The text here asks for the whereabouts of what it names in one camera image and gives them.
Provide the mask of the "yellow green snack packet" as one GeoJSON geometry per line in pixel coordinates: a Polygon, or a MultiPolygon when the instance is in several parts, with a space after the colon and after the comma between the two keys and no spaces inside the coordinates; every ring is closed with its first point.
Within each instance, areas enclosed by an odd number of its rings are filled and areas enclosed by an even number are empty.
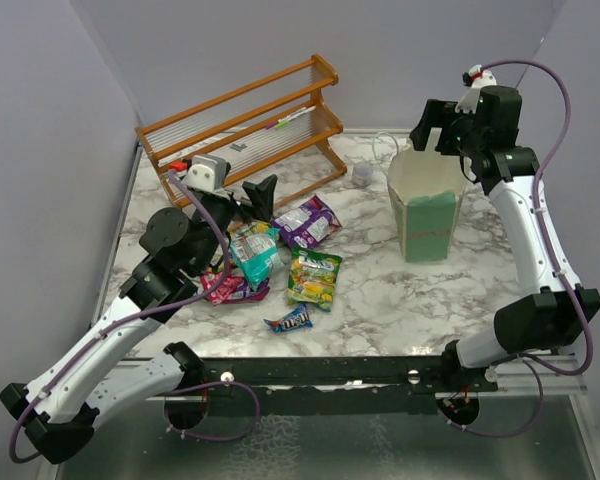
{"type": "Polygon", "coordinates": [[[253,221],[249,224],[243,224],[243,225],[239,226],[234,231],[234,234],[236,236],[255,235],[255,234],[266,233],[270,228],[271,228],[271,225],[267,222],[253,221]]]}

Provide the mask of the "teal snack packet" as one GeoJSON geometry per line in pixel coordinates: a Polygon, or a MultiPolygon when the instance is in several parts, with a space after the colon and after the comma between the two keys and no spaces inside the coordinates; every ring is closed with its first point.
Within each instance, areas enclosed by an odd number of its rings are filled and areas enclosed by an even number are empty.
{"type": "Polygon", "coordinates": [[[254,290],[282,266],[277,236],[278,230],[272,227],[261,232],[236,233],[232,236],[230,249],[234,262],[254,290]]]}

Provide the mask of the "purple snack packet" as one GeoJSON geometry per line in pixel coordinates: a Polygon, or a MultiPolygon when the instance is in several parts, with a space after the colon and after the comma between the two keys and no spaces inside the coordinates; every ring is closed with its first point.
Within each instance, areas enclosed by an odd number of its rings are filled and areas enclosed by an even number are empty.
{"type": "Polygon", "coordinates": [[[342,227],[334,211],[317,195],[271,221],[290,248],[314,249],[342,227]]]}
{"type": "Polygon", "coordinates": [[[244,279],[238,287],[229,295],[227,303],[258,302],[269,293],[269,280],[264,280],[255,289],[244,279]]]}

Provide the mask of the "white green paper bag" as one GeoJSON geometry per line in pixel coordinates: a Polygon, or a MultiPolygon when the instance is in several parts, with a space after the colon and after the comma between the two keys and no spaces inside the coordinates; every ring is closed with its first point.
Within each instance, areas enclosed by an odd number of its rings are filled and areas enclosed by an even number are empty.
{"type": "Polygon", "coordinates": [[[450,156],[435,150],[438,129],[430,132],[422,151],[410,140],[401,146],[388,132],[379,132],[374,139],[382,137],[391,139],[395,147],[386,183],[403,260],[446,259],[467,185],[461,168],[450,156]]]}

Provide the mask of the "red pink snack packet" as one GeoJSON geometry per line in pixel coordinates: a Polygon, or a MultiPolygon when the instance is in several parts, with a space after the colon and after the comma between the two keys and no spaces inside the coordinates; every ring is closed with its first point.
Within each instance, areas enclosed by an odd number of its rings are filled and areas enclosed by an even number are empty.
{"type": "MultiPolygon", "coordinates": [[[[207,272],[199,277],[203,290],[209,290],[218,283],[221,274],[207,272]]],[[[213,305],[218,306],[222,303],[234,300],[243,300],[245,298],[246,281],[242,276],[228,275],[219,286],[207,296],[207,300],[213,305]]]]}

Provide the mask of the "blue M&M's packet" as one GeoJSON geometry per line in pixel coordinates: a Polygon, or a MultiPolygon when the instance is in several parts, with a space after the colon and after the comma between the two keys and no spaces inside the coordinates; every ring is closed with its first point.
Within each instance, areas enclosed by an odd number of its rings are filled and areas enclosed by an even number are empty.
{"type": "Polygon", "coordinates": [[[313,327],[309,310],[304,303],[301,303],[298,307],[280,319],[264,319],[263,322],[274,333],[286,333],[313,327]]]}

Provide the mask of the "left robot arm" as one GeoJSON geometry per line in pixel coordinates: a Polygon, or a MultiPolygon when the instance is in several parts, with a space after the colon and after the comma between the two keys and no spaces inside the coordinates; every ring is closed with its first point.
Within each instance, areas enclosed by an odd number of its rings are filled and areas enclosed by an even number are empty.
{"type": "Polygon", "coordinates": [[[178,310],[219,289],[214,282],[200,291],[192,279],[217,251],[229,259],[226,230],[240,205],[229,195],[185,194],[195,213],[168,207],[150,218],[140,241],[146,257],[87,333],[37,378],[10,383],[0,392],[16,421],[8,447],[12,462],[43,457],[60,464],[124,409],[156,394],[186,395],[203,386],[204,363],[183,342],[167,345],[140,367],[114,369],[178,310]]]}

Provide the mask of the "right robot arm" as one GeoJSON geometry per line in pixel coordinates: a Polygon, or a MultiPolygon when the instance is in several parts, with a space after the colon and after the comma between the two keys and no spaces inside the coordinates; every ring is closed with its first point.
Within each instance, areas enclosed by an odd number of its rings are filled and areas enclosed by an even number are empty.
{"type": "Polygon", "coordinates": [[[488,329],[447,344],[439,378],[452,391],[463,390],[497,363],[589,338],[589,322],[600,309],[598,290],[582,286],[560,250],[537,156],[517,143],[519,92],[492,85],[469,95],[470,107],[428,100],[409,138],[414,150],[422,151],[438,130],[435,152],[470,160],[477,183],[500,215],[522,297],[499,309],[488,329]]]}

